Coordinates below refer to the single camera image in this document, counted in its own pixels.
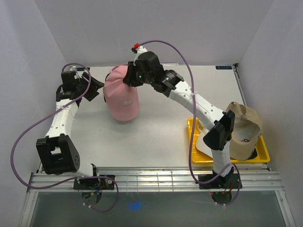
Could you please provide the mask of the pink baseball cap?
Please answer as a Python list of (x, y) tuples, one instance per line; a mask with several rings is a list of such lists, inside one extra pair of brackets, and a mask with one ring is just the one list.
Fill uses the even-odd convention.
[(107, 79), (107, 107), (118, 121), (126, 122), (135, 119), (139, 113), (138, 90), (123, 82), (127, 72), (126, 65), (114, 67)]

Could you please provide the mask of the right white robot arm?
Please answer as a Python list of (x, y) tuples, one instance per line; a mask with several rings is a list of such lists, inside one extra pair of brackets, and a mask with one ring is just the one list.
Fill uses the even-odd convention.
[(171, 100), (189, 110), (208, 129), (203, 137), (213, 156), (214, 183), (220, 188), (231, 182), (233, 167), (230, 158), (230, 140), (234, 128), (235, 114), (223, 111), (195, 94), (181, 75), (174, 70), (165, 70), (158, 56), (140, 46), (132, 49), (134, 61), (128, 63), (123, 82), (130, 87), (148, 84)]

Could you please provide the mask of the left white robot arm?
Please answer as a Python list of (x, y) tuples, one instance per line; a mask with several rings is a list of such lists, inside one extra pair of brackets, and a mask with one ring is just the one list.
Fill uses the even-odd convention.
[(82, 163), (80, 154), (71, 140), (72, 124), (83, 93), (92, 101), (99, 95), (104, 83), (90, 77), (87, 72), (80, 76), (76, 71), (61, 73), (62, 84), (56, 91), (56, 113), (50, 129), (44, 138), (36, 142), (43, 169), (48, 175), (85, 176), (84, 183), (95, 189), (100, 185), (100, 177), (94, 164)]

